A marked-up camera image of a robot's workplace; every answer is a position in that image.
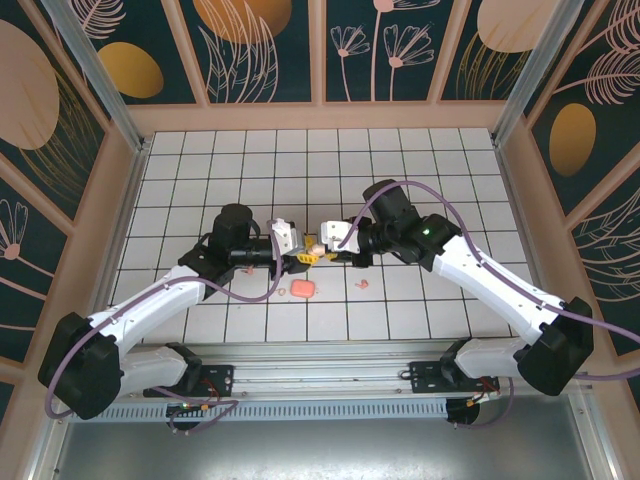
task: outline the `pink object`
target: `pink object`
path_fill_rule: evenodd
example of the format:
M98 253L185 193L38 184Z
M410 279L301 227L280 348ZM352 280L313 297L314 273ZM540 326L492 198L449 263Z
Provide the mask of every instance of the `pink object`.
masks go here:
M316 293L316 284L309 280L294 280L289 291L294 297L311 298Z

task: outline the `white grid board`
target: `white grid board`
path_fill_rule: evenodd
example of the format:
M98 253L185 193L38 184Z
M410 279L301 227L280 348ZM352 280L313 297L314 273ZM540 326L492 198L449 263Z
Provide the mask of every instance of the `white grid board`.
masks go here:
M164 275L210 231L227 203L249 206L265 231L282 217L309 233L355 215L362 192L393 178L424 182L460 211L474 242L531 281L524 250L486 129L350 129L161 132L151 148L111 302ZM445 214L417 189L421 215ZM304 300L295 278L316 283ZM363 279L369 287L361 289ZM230 288L259 296L267 271L237 272ZM508 325L468 292L391 255L366 270L321 261L283 277L284 296L242 304L215 294L155 329L145 343L400 340L510 336Z

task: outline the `white tile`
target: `white tile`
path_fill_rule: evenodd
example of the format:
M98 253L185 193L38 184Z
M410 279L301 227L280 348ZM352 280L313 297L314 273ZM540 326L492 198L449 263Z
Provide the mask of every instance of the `white tile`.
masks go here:
M526 263L506 263L504 265L504 268L509 270L511 273L515 273L525 282L537 286L537 284L533 282L531 271L529 270L529 265L527 265Z
M404 178L404 162L401 152L371 152L373 174Z
M162 238L130 238L124 252L122 268L155 270L161 245Z
M206 191L207 180L178 180L173 191L171 206L203 206Z
M337 177L340 175L338 152L319 152L309 154L310 177Z
M113 296L113 304L117 305L144 290L154 282L155 270L122 270L118 273L118 281Z
M262 232L261 235L269 235L267 222L271 220L271 210L273 210L273 207L271 205L247 206L251 209L251 212L253 213L253 219L260 227L260 231Z
M216 132L187 132L184 138L182 153L208 153L213 152L213 142Z
M368 286L361 288L362 281ZM384 300L384 282L381 267L351 268L347 267L347 301Z
M273 203L276 205L300 205L307 203L306 178L276 178Z
M278 130L277 152L306 152L306 130Z
M294 280L306 280L307 273L297 273L295 275L284 275L278 284L278 290L276 293L269 297L268 303L305 303L307 302L306 298L294 297L291 295L291 284ZM271 288L273 283L269 281L269 288Z
M499 175L483 175L473 177L473 186L480 202L508 202L504 182Z
M139 207L168 207L173 195L173 180L149 180L142 182Z
M275 130L253 130L247 132L247 142L244 147L245 152L275 152L276 151L276 131Z
M216 132L213 153L243 153L245 133L244 131Z
M342 177L340 179L342 187L342 203L362 204L364 199L362 193L373 185L371 177Z
M384 286L388 300L422 300L420 267L384 267Z
M518 232L487 232L493 258L497 262L522 263L524 255Z
M347 309L344 303L309 304L309 341L347 339Z
M229 305L226 342L264 342L266 305Z
M162 242L158 268L172 268L198 242L198 237L167 237Z
M340 205L309 205L307 214L309 215L307 233L313 234L318 233L322 222L342 219Z
M407 175L437 175L433 152L403 152Z
M276 177L306 176L306 153L276 153Z
M450 202L475 202L476 194L470 176L440 177L442 196Z
M193 236L200 234L204 207L178 207L169 212L167 236Z
M340 175L343 177L371 176L370 152L340 152Z
M156 132L151 146L151 155L181 153L184 132Z
M240 187L240 203L245 205L272 205L273 178L243 179Z
M178 178L209 178L211 155L182 155Z
M414 182L420 182L425 184L427 187L431 187L437 193L442 193L440 189L440 180L436 176L411 176L407 177L407 180L412 180ZM409 187L409 200L411 203L437 203L438 199L431 195L429 192L426 192L418 187Z
M427 300L456 300L462 298L459 285L433 272L422 271L424 298Z
M197 305L189 309L184 343L222 343L227 323L226 305Z
M452 205L462 216L462 221L470 232L481 232L484 230L484 224L482 223L482 217L480 217L480 210L478 209L477 203L452 203ZM459 225L458 220L448 210L447 218L456 225Z
M401 128L402 150L431 150L428 128Z
M129 235L132 237L162 237L167 226L169 209L136 208Z
M310 178L307 184L310 204L340 203L339 178Z
M462 150L457 128L431 128L429 133L434 150Z
M274 153L247 153L244 156L242 178L273 177Z
M240 180L209 180L206 205L238 203Z
M366 129L338 130L338 145L341 152L368 152L369 133Z
M438 150L435 152L438 174L469 175L467 158L463 150Z
M397 128L374 128L369 129L369 142L371 150L381 152L399 151L400 135Z
M418 210L418 214L420 214L421 217L428 217L429 215L437 213L438 215L447 218L448 212L445 211L444 205L441 203L414 203L413 205L416 207L416 210Z
M151 155L147 163L145 180L174 180L180 155Z
M349 303L349 340L388 340L387 308L384 302Z
M482 219L487 231L517 230L516 221L507 202L480 203Z
M186 310L174 315L151 330L144 337L144 343L162 345L169 342L182 342L184 338L184 326L186 320Z
M469 324L462 300L427 301L431 338L468 337Z
M287 222L295 223L299 232L305 233L307 231L307 207L305 205L274 205L273 218L282 218Z
M498 160L493 150L468 150L466 154L472 175L500 175Z
M255 268L251 270L238 270L231 280L230 290L232 293L243 297L257 298L264 295L268 290L269 271L266 268ZM232 298L229 303L244 303Z
M307 306L276 304L267 308L267 342L304 342L307 339Z
M424 302L387 302L392 340L429 338Z
M486 128L461 128L460 136L466 150L493 150L491 137Z
M200 235L211 232L213 230L213 220L220 215L222 207L205 207L202 215L202 225L200 225Z
M314 267L307 272L307 278L316 284L316 294L309 302L344 302L344 268Z
M241 153L218 153L211 162L210 178L240 178L242 176Z
M509 326L503 318L480 300L465 300L471 335L474 337L508 337Z
M309 152L337 152L337 130L309 130L307 132Z

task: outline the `cable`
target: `cable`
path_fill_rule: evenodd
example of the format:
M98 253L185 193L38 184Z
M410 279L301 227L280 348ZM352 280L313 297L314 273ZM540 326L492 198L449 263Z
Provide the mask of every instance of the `cable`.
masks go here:
M271 221L271 222L269 222L269 225L273 225L274 223L275 222ZM156 293L158 293L158 292L160 292L160 291L162 291L162 290L164 290L166 288L169 288L169 287L171 287L173 285L178 285L178 284L186 283L186 282L199 282L199 283L203 283L203 284L207 285L208 287L213 288L214 290L216 290L216 291L218 291L218 292L220 292L220 293L222 293L224 295L227 295L228 297L231 297L231 298L234 298L236 300L239 300L241 302L246 302L246 303L259 303L259 302L262 302L263 300L266 300L271 295L273 295L273 293L278 289L278 284L280 283L280 280L282 278L282 257L280 256L280 247L278 246L278 241L276 240L275 233L273 232L272 228L269 229L269 235L271 236L271 243L273 245L273 249L274 249L275 257L276 257L276 273L275 273L275 276L273 278L273 285L271 285L271 288L269 288L267 293L265 293L264 295L261 295L259 297L256 297L256 298L244 297L242 295L238 295L236 293L230 292L226 288L223 288L223 287L221 287L220 285L218 285L216 283L213 283L213 282L211 282L209 280L206 280L206 279L200 278L200 277L174 278L172 280L169 280L169 281L163 283L162 285L158 285L157 287L149 290L146 293L143 293L138 298L136 298L135 300L132 300L130 303L128 303L124 307L122 307L118 312L114 313L112 316L110 316L109 318L107 318L103 322L99 323L94 328L92 328L80 340L78 340L78 342L76 344L74 344L73 347L71 347L71 349L69 349L67 354L64 356L64 358L60 362L60 365L58 365L58 368L56 369L55 373L53 374L53 377L51 378L51 382L49 383L49 387L47 388L47 396L46 396L45 404L44 404L44 410L45 410L47 416L49 416L49 418L53 418L53 419L57 420L57 419L60 419L60 418L64 418L64 417L66 417L68 415L71 415L71 413L72 413L71 410L67 410L67 411L61 412L61 413L56 413L56 412L53 411L53 408L52 408L51 404L53 402L53 396L54 396L54 393L55 393L55 389L58 386L58 382L60 381L60 377L62 376L62 373L64 372L64 370L69 365L69 362L71 362L71 359L74 357L74 355L76 353L78 353L80 351L80 349L89 340L91 340L95 335L97 335L98 332L100 332L100 330L105 328L111 322L116 322L118 318L122 317L129 310L131 310L132 308L136 307L140 303L144 302L148 298L151 298Z
M478 253L478 251L476 249L476 246L473 243L473 240L471 239L471 234L469 233L469 230L467 229L467 226L465 225L464 221L462 220L462 216L458 213L458 211L455 209L455 207L447 199L445 199L442 195L440 195L438 192L436 192L433 188L431 188L431 187L429 187L427 185L424 185L423 183L420 183L420 182L416 182L416 181L413 181L413 180L400 180L400 181L393 182L393 183L390 183L388 185L385 185L380 190L378 190L376 193L374 193L371 196L371 198L369 200L367 200L366 203L364 204L364 206L360 209L360 212L358 212L358 215L356 216L355 220L353 221L353 224L351 225L351 228L347 232L347 236L344 238L344 240L342 240L342 242L340 242L340 244L338 245L338 248L342 248L347 244L347 242L349 241L351 236L355 233L356 229L358 228L358 223L360 222L360 220L362 219L362 217L364 216L366 211L369 208L371 208L371 205L373 205L373 202L375 202L378 199L378 197L380 197L383 193L385 193L385 192L387 192L387 191L389 191L389 190L391 190L393 188L401 187L403 185L420 188L420 189L430 193L435 198L437 198L447 208L447 210L449 210L453 214L453 216L458 221L458 225L460 226L460 229L462 230L462 235L464 236L464 239L467 242L467 245L469 246L469 250L471 250L471 253L473 254L473 256L476 259L476 261L482 267L486 268L489 273L491 273L494 277L496 277L502 283L507 285L509 288L511 288L515 292L519 293L520 295L522 295L526 299L530 300L531 302L535 303L540 308L544 308L546 310L549 310L550 312L553 312L556 315L562 315L563 317L567 317L567 318L570 318L572 320L577 320L578 322L586 323L586 324L593 325L593 326L596 326L596 327L605 328L605 329L607 329L607 330L609 330L611 332L615 332L615 333L617 333L619 335L627 337L630 340L633 340L634 342L640 344L640 335L636 335L635 333L633 333L633 332L631 332L629 330L626 330L624 328L618 327L617 325L612 325L610 323L600 322L598 320L594 320L593 318L585 317L584 315L578 315L578 314L573 313L573 312L567 312L566 310L562 310L562 309L554 307L552 305L548 305L545 302L543 302L542 300L540 300L539 298L537 298L535 295L527 292L526 290L521 288L519 285L517 285L514 282L512 282L509 278L507 278L504 275L502 275L499 271L497 271L495 268L493 268L491 265L489 265L488 263L486 263L482 259L482 257L480 256L480 254ZM627 372L618 373L618 374L615 374L615 375L588 375L588 376L579 375L579 376L576 376L575 378L578 379L578 380L595 380L595 381L603 380L603 381L607 381L607 380L623 380L623 379L635 377L635 376L638 376L638 375L640 375L640 368L636 368L634 370L629 370Z
M504 419L507 418L507 416L509 415L509 412L511 412L511 407L513 407L513 399L515 398L515 395L514 395L515 387L513 386L513 379L509 377L508 380L509 380L509 402L507 403L507 408L504 409L504 412L502 412L493 420L489 420L488 422L482 423L480 425L465 425L463 423L454 423L453 424L454 428L464 428L466 430L481 430L483 428L494 427L499 423L502 423Z
M198 425L196 425L193 428L190 428L189 430L178 430L178 428L176 428L174 424L174 420L182 412L180 412L179 410L174 412L171 415L171 417L169 417L169 426L171 427L171 430L173 431L174 435L178 435L181 433L185 437L194 433L201 432L209 427L213 427L216 423L220 421L222 417L224 417L225 415L229 415L233 410L235 410L238 407L238 404L240 403L238 402L238 400L223 400L223 401L209 402L209 401L198 400L196 398L183 397L182 395L178 395L177 393L173 393L167 390L166 388L162 388L162 387L155 387L152 390L155 390L158 393L162 393L167 397L172 397L186 403L195 403L197 405L207 405L208 407L219 407L222 405L229 405L229 408L225 408L222 412L220 412L218 415L213 417L211 420L207 420L206 422L200 422Z

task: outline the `yellow circle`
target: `yellow circle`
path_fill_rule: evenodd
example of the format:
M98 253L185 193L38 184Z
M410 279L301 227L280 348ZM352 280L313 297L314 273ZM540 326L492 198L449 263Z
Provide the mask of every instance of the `yellow circle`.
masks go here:
M551 127L551 165L563 177L570 177L587 163L596 141L596 119L591 110L570 103L558 113Z
M478 10L478 35L491 50L532 50L551 20L558 0L483 0Z
M60 95L56 72L31 37L0 20L0 138L35 150L58 124Z
M291 0L193 0L202 21L220 38L234 43L258 43L264 38L256 31L245 3L258 29L261 18L274 37L285 29L291 18Z
M125 42L110 43L100 49L98 56L120 93L149 98L162 91L162 71L140 47Z

